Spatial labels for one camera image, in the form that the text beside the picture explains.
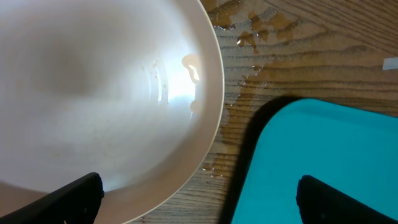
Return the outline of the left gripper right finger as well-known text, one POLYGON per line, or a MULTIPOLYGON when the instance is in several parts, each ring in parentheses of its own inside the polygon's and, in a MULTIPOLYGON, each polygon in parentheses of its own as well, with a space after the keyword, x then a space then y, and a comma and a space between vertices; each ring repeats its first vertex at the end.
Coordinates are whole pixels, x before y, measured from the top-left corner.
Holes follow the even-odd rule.
POLYGON ((397 224, 311 175, 299 180, 296 203, 303 224, 397 224))

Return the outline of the teal plastic tray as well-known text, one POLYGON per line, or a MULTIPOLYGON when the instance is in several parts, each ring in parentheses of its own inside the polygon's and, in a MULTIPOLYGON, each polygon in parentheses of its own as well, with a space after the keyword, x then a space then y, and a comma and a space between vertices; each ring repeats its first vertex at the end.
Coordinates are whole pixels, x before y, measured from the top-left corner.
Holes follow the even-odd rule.
POLYGON ((304 175, 397 218, 397 118, 313 99, 283 107, 257 140, 233 223, 300 223, 304 175))

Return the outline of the white plate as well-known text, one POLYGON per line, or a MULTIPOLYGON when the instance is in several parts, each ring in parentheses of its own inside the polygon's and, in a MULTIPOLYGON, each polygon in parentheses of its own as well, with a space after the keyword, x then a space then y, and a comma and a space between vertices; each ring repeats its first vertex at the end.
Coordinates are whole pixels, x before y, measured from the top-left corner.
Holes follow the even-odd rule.
POLYGON ((129 223, 198 169, 224 73, 200 1, 1 2, 1 215, 96 172, 129 223))

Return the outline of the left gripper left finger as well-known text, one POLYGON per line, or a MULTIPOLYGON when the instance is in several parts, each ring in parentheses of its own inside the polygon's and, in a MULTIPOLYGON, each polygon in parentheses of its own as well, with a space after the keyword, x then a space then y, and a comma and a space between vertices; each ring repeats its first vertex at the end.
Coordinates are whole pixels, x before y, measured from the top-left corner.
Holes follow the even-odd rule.
POLYGON ((1 224, 94 224, 104 197, 96 172, 1 217, 1 224))

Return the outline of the small white tape piece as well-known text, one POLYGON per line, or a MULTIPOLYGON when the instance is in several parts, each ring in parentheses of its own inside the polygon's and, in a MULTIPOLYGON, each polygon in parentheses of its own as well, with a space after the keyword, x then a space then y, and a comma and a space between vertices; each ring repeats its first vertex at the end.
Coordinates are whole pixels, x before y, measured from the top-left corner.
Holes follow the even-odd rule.
POLYGON ((382 65, 383 70, 395 70, 398 69, 398 58, 390 57, 385 58, 382 65))

